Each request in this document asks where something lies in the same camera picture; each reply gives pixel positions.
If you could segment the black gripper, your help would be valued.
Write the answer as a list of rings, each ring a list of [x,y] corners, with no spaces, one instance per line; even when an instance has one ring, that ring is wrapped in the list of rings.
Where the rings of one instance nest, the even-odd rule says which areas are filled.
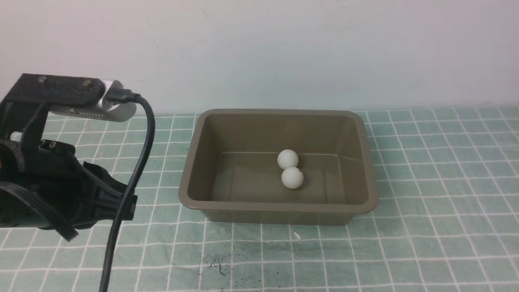
[[[2,139],[0,188],[70,242],[76,229],[113,220],[127,185],[99,165],[80,163],[70,144],[41,140],[22,149],[19,141]]]

